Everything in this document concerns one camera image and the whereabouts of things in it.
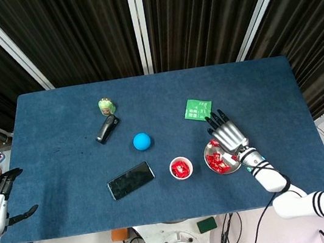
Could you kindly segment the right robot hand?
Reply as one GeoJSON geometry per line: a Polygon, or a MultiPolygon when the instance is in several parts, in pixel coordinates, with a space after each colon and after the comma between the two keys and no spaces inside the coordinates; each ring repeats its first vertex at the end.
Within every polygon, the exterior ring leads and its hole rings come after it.
{"type": "Polygon", "coordinates": [[[210,128],[207,132],[220,144],[221,148],[230,154],[237,154],[248,147],[249,140],[238,127],[222,111],[211,112],[205,120],[210,128]]]}

